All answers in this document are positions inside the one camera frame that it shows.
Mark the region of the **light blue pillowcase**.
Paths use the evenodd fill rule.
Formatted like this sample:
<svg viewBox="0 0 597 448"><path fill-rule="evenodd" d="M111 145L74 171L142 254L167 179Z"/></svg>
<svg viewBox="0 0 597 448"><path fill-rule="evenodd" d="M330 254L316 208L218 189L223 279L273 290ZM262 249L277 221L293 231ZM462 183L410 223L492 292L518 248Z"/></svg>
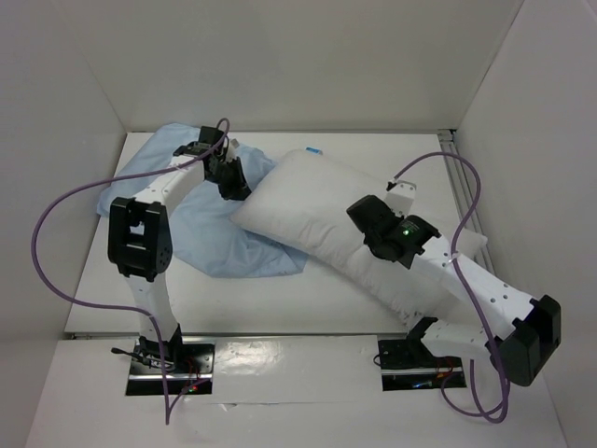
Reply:
<svg viewBox="0 0 597 448"><path fill-rule="evenodd" d="M172 123L159 128L118 172L134 175L165 168L176 149L200 130ZM240 202L225 201L215 184L194 188L170 216L174 255L215 278L257 278L302 273L308 255L246 231L230 220Z"/></svg>

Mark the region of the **white pillow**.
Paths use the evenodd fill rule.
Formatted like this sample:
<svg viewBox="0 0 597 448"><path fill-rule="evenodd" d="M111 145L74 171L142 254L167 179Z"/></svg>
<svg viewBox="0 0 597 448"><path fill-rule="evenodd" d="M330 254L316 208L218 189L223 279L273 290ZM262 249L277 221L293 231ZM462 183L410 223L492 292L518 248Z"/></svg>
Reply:
<svg viewBox="0 0 597 448"><path fill-rule="evenodd" d="M324 155L285 154L232 214L242 229L317 258L356 283L399 320L423 316L470 323L474 309L437 283L375 258L346 210L367 195L383 198L384 183Z"/></svg>

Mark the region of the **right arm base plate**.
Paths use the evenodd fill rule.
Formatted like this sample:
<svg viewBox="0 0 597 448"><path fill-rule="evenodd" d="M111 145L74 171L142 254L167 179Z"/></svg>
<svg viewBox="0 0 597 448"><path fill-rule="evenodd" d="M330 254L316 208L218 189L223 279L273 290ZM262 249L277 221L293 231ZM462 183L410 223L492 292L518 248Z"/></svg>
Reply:
<svg viewBox="0 0 597 448"><path fill-rule="evenodd" d="M435 357L418 340L381 336L373 363L380 368L383 391L466 388L459 357Z"/></svg>

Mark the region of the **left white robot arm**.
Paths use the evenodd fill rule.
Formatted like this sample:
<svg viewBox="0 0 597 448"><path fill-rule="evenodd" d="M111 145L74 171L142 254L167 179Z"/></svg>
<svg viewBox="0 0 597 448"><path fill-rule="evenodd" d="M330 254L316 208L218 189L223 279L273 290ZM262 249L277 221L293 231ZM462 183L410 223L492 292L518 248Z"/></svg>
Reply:
<svg viewBox="0 0 597 448"><path fill-rule="evenodd" d="M170 215L204 181L215 184L226 201L243 201L251 193L228 127L223 119L215 127L201 127L198 138L177 148L147 187L110 204L108 259L125 277L134 306L149 314L141 324L137 356L164 372L180 368L185 355L165 279L174 255Z"/></svg>

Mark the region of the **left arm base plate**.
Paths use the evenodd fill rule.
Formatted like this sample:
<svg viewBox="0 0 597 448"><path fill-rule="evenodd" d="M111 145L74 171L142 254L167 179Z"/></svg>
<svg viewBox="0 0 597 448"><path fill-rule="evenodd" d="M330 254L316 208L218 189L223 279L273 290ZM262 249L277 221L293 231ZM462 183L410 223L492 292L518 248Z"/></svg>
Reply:
<svg viewBox="0 0 597 448"><path fill-rule="evenodd" d="M160 396L163 392L158 356L143 355L140 344L124 355L131 360L125 395L129 397ZM211 395L215 364L215 343L183 339L182 355L176 362L165 364L168 392L177 396L185 387L190 396Z"/></svg>

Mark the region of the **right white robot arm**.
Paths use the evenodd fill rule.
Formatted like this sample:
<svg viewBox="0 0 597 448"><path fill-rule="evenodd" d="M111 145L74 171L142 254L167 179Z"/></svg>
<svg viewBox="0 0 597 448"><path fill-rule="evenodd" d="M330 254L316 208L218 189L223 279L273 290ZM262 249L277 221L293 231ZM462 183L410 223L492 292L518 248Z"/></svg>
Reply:
<svg viewBox="0 0 597 448"><path fill-rule="evenodd" d="M480 326L422 318L410 332L407 354L418 366L437 357L488 358L509 382L528 386L562 339L562 307L504 283L464 254L421 217L397 216L380 198L367 195L347 214L379 260L417 274L473 306Z"/></svg>

